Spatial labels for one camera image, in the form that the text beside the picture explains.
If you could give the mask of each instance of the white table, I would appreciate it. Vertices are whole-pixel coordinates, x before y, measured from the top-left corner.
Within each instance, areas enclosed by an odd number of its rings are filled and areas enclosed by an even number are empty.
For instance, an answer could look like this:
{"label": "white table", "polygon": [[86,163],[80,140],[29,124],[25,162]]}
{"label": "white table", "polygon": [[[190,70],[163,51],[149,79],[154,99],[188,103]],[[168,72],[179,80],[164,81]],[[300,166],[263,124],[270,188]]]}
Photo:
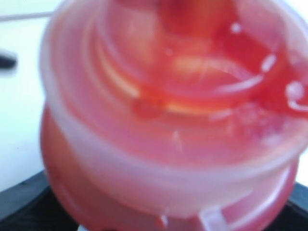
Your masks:
{"label": "white table", "polygon": [[[59,2],[0,0],[0,48],[17,52],[19,60],[16,72],[0,73],[0,192],[43,170],[38,136],[44,94],[39,81],[38,54],[49,18],[16,19],[29,13],[48,15]],[[308,22],[308,2],[288,2]],[[1,22],[4,15],[11,21]],[[308,152],[301,157],[297,181],[308,186]]]}

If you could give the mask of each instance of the stacked plastic containers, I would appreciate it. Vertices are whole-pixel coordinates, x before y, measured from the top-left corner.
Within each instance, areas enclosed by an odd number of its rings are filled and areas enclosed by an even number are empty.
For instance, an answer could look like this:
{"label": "stacked plastic containers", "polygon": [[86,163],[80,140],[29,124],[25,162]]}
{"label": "stacked plastic containers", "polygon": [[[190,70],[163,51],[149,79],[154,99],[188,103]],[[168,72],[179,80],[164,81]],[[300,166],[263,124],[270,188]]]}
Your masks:
{"label": "stacked plastic containers", "polygon": [[279,0],[66,0],[41,147],[90,231],[257,231],[308,144],[305,23]]}

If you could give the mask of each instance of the plastic container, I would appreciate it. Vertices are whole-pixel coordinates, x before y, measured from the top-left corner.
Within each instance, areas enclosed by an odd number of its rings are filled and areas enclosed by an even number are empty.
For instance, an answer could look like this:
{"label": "plastic container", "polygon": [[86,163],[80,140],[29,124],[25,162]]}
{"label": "plastic container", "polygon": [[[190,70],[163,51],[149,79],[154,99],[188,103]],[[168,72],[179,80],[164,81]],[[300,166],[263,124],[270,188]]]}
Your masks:
{"label": "plastic container", "polygon": [[[42,150],[62,182],[53,189],[93,231],[160,230],[112,223],[95,206],[102,198],[170,231],[169,219],[195,217],[201,225],[182,230],[229,230],[221,210],[268,182],[281,208],[308,144],[307,49],[306,25],[278,0],[65,1],[41,50],[43,128],[55,121]],[[86,215],[95,212],[112,227]]]}

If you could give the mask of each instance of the white background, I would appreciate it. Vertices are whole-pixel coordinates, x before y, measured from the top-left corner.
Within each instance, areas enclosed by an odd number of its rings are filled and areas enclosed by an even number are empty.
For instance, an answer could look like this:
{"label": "white background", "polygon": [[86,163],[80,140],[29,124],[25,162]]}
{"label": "white background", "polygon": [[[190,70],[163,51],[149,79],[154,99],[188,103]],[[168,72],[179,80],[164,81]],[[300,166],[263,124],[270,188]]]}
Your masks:
{"label": "white background", "polygon": [[[0,192],[43,170],[39,122],[44,94],[39,82],[39,45],[48,18],[1,22],[4,16],[52,12],[62,0],[0,0],[0,49],[14,51],[15,72],[0,72]],[[308,21],[308,1],[286,0]],[[308,154],[297,181],[308,186]]]}

